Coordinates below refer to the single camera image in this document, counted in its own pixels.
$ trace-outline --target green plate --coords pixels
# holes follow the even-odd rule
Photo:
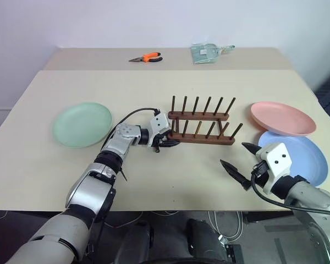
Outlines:
[[[101,141],[111,125],[108,108],[99,103],[81,103],[58,116],[53,125],[53,136],[66,147],[88,147]]]

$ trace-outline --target black cable wire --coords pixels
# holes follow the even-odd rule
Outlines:
[[[314,209],[314,208],[306,208],[306,207],[296,207],[296,206],[291,206],[291,205],[285,205],[283,203],[280,203],[280,202],[277,202],[277,201],[274,201],[274,200],[271,200],[267,197],[265,197],[264,195],[262,195],[257,187],[256,187],[256,183],[255,183],[255,178],[257,177],[257,175],[252,172],[252,177],[251,177],[251,185],[252,185],[252,188],[254,190],[254,192],[263,200],[273,204],[273,205],[277,205],[277,206],[280,206],[280,207],[284,207],[284,208],[287,208],[287,209],[291,209],[291,210],[297,210],[297,211],[303,211],[303,212],[310,212],[310,213],[324,213],[326,215],[330,215],[330,211],[327,211],[327,210],[319,210],[319,209]]]
[[[95,243],[95,251],[94,251],[94,257],[93,257],[93,264],[95,264],[95,259],[97,258],[97,254],[98,254],[98,249],[99,249],[99,243],[100,243],[100,239],[101,239],[101,234],[103,233],[103,230],[104,230],[104,220],[102,220],[101,222],[101,226],[100,226],[100,229],[99,229],[99,233],[98,233],[98,238],[97,238],[97,241]]]
[[[135,111],[132,111],[131,113],[129,113],[128,115],[126,115],[119,123],[117,123],[117,125],[121,124],[122,122],[124,122],[127,118],[129,118],[130,116],[132,116],[134,113],[140,112],[140,111],[145,111],[145,110],[152,110],[154,111],[154,115],[156,116],[157,114],[160,113],[160,110],[156,109],[156,108],[151,108],[151,107],[144,107],[144,108],[139,108]],[[106,144],[106,142],[108,142],[108,140],[110,139],[111,135],[114,133],[115,128],[117,127],[117,125],[115,125],[112,130],[110,131],[110,133],[108,134],[108,136],[106,137],[103,145],[101,148],[103,148]]]

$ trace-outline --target beige tabletop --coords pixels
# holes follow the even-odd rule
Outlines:
[[[265,131],[250,117],[258,101],[289,104],[308,114],[317,124],[310,136],[324,153],[329,173],[321,185],[330,192],[330,117],[293,70],[44,70],[40,71],[0,127],[0,210],[61,211],[65,197],[101,143],[69,149],[56,143],[51,129],[68,106],[98,102],[107,106],[114,124],[140,107],[176,109],[188,96],[188,109],[199,96],[198,109],[212,96],[215,108],[223,96],[233,132],[243,123],[233,146],[180,144],[154,153],[145,146],[131,147],[124,162],[126,182],[118,175],[114,211],[142,210],[276,210],[253,191],[244,191],[222,168],[219,159],[250,175],[256,160],[241,142],[257,143]],[[151,113],[139,113],[130,124],[145,125]],[[203,124],[205,133],[208,122]],[[190,123],[188,132],[194,129]]]
[[[160,52],[161,63],[128,62]],[[235,48],[216,63],[194,64],[189,48],[64,48],[44,70],[287,70],[292,65],[276,48]]]

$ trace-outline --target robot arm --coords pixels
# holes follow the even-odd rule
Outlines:
[[[226,161],[221,161],[225,170],[245,190],[251,187],[258,196],[272,204],[289,208],[310,234],[319,256],[318,263],[330,263],[330,193],[312,186],[297,175],[291,177],[291,158],[283,143],[269,144],[263,148],[243,143],[259,163],[254,166],[249,181]],[[265,194],[275,194],[285,203],[275,202],[262,195],[255,185],[263,188]]]
[[[152,146],[168,129],[165,114],[156,115],[145,129],[117,125],[94,162],[72,186],[66,210],[49,219],[7,264],[67,264],[82,260],[92,225],[104,219],[110,210],[116,194],[116,175],[129,147]]]

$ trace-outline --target grey floor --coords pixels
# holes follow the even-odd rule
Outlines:
[[[107,222],[113,226],[123,224],[136,218],[139,212],[111,212]],[[231,235],[237,229],[235,212],[217,212],[218,224],[222,233]],[[166,257],[190,257],[184,234],[188,218],[201,219],[208,222],[207,212],[186,211],[173,216],[158,216],[151,212],[144,212],[141,219],[147,220],[154,227],[154,245],[150,250],[149,259]],[[40,226],[46,218],[17,212],[8,212],[0,219],[0,264],[23,244]],[[95,241],[100,224],[92,230],[91,241]],[[105,227],[100,249],[96,256],[97,264],[111,263],[120,247],[129,226],[114,229]],[[240,244],[245,264],[304,264],[317,263],[314,247],[309,236],[295,217],[283,217],[244,224],[241,238],[235,241]]]

